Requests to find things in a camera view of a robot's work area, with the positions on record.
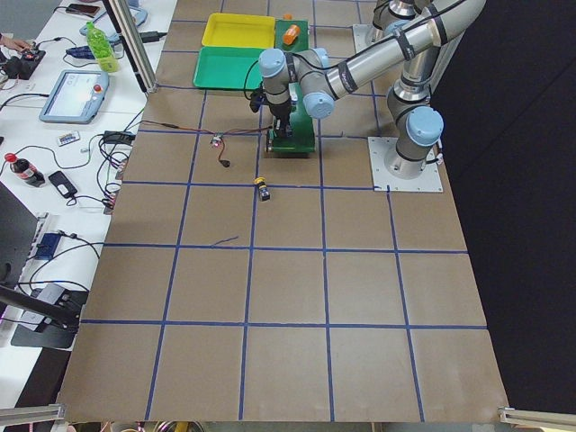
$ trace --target metal mounting plate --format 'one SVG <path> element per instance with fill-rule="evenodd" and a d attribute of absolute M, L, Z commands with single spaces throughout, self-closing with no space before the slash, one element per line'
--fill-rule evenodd
<path fill-rule="evenodd" d="M 371 28 L 371 24 L 352 25 L 352 34 L 354 34 L 354 48 L 356 49 L 356 52 L 365 50 L 368 47 L 368 44 L 366 44 L 366 34 L 368 34 Z"/>
<path fill-rule="evenodd" d="M 386 192 L 390 187 L 392 192 L 443 192 L 437 164 L 427 165 L 422 174 L 412 180 L 398 178 L 386 169 L 384 155 L 389 148 L 396 144 L 397 140 L 397 138 L 391 137 L 368 138 L 374 190 Z M 432 159 L 434 157 L 434 151 L 430 150 L 427 158 Z"/>

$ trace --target yellow tray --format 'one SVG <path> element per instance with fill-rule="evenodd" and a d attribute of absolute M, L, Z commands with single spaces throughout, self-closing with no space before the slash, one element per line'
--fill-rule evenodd
<path fill-rule="evenodd" d="M 202 37 L 205 47 L 272 48 L 273 16 L 213 13 Z"/>

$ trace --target orange object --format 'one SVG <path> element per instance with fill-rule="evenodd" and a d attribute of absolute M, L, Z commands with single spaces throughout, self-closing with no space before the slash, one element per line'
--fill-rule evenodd
<path fill-rule="evenodd" d="M 288 27 L 288 30 L 282 36 L 282 42 L 284 42 L 286 45 L 292 45 L 299 34 L 300 27 L 298 27 L 296 24 L 292 24 L 290 27 Z"/>

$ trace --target coca-cola bottle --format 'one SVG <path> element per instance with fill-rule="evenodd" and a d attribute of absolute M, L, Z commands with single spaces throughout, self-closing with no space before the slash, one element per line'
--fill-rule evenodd
<path fill-rule="evenodd" d="M 4 159 L 10 164 L 12 172 L 28 185 L 35 187 L 44 185 L 44 174 L 38 171 L 36 166 L 31 164 L 27 159 L 17 157 L 14 153 L 6 153 Z"/>

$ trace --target white table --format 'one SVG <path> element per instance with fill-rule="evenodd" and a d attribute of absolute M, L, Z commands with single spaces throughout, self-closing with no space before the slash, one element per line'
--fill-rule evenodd
<path fill-rule="evenodd" d="M 64 0 L 61 5 L 66 6 L 74 3 L 70 0 Z M 101 2 L 96 2 L 91 5 L 104 6 Z M 172 18 L 172 13 L 176 6 L 176 0 L 141 0 L 140 7 L 148 11 L 148 19 L 139 27 L 140 32 L 167 32 Z M 44 29 L 36 38 L 37 42 L 49 41 L 57 38 L 58 36 L 66 36 L 70 38 L 78 46 L 86 45 L 86 36 L 83 36 L 78 31 L 83 25 L 86 24 L 86 18 L 81 15 L 73 15 L 65 13 L 64 9 L 58 9 L 49 19 Z M 46 56 L 34 71 L 31 79 L 28 81 L 19 81 L 16 86 L 10 90 L 0 92 L 0 103 L 7 98 L 18 95 L 21 93 L 44 93 L 49 94 L 52 87 L 64 69 L 73 70 L 100 70 L 94 64 L 80 69 L 75 69 L 67 65 L 62 57 L 66 54 L 66 49 L 72 48 L 72 44 L 67 40 L 45 42 L 40 45 L 41 50 L 46 51 Z M 158 65 L 162 47 L 164 46 L 164 39 L 158 42 L 151 42 L 144 45 L 150 64 L 154 69 Z M 68 61 L 76 62 L 75 64 L 82 65 L 90 60 L 74 60 L 70 56 L 67 57 Z M 137 113 L 141 110 L 146 103 L 146 96 L 140 91 L 140 87 L 134 76 L 128 57 L 124 56 L 119 60 L 120 69 L 117 72 L 110 74 L 110 88 L 100 109 L 101 113 Z M 9 88 L 14 81 L 6 84 Z M 20 99 L 11 103 L 17 106 L 44 106 L 44 98 L 34 99 Z"/>
<path fill-rule="evenodd" d="M 141 32 L 167 32 L 177 0 L 140 0 L 140 7 L 148 11 L 147 21 L 139 27 Z M 60 5 L 73 3 L 64 0 Z M 104 7 L 100 2 L 94 5 Z M 86 45 L 86 37 L 78 31 L 86 22 L 84 17 L 64 13 L 57 10 L 36 38 L 36 41 L 50 40 L 58 36 L 66 36 L 78 46 Z M 72 45 L 68 41 L 46 42 L 40 46 L 46 50 L 46 56 L 34 71 L 28 81 L 19 81 L 15 87 L 0 92 L 0 104 L 7 98 L 21 93 L 50 93 L 60 72 L 73 69 L 62 61 L 67 48 Z M 150 63 L 154 69 L 158 65 L 164 40 L 145 45 Z M 142 110 L 146 104 L 146 96 L 140 91 L 138 82 L 132 73 L 127 57 L 120 59 L 121 69 L 111 74 L 111 85 L 103 105 L 94 120 L 87 125 L 50 124 L 38 120 L 45 98 L 23 98 L 8 104 L 0 112 L 0 135 L 4 143 L 0 146 L 0 155 L 15 152 L 27 145 L 38 145 L 53 149 L 58 162 L 65 167 L 80 165 L 87 161 L 87 154 L 80 149 L 86 148 L 92 136 L 104 131 L 122 131 L 129 121 Z M 97 70 L 97 65 L 83 67 L 78 70 Z M 14 83 L 9 81 L 5 87 Z M 60 148 L 56 137 L 69 131 L 79 131 L 81 140 Z M 93 141 L 92 158 L 87 166 L 78 169 L 65 170 L 64 173 L 78 189 L 78 194 L 102 197 L 96 183 L 96 172 L 103 161 L 97 148 L 97 139 Z M 52 155 L 47 150 L 38 148 L 26 149 L 21 156 L 28 158 L 45 176 L 57 171 Z M 51 227 L 54 230 L 75 232 L 80 237 L 91 241 L 104 241 L 110 217 L 103 215 L 103 206 L 90 200 L 79 200 L 76 206 L 67 207 L 56 189 L 48 183 L 40 188 L 30 187 L 10 172 L 8 166 L 0 175 L 0 181 L 16 195 L 33 213 L 49 212 L 53 215 Z M 60 250 L 75 246 L 74 240 L 63 238 Z M 32 263 L 30 271 L 39 264 Z M 63 255 L 57 261 L 47 265 L 39 273 L 36 280 L 66 279 L 79 282 L 90 287 L 94 277 L 97 259 L 90 247 L 82 247 L 77 251 Z M 8 308 L 7 317 L 17 319 L 20 312 Z M 23 386 L 34 367 L 39 348 L 10 346 L 10 338 L 15 325 L 3 323 L 0 325 L 0 409 L 13 408 Z"/>

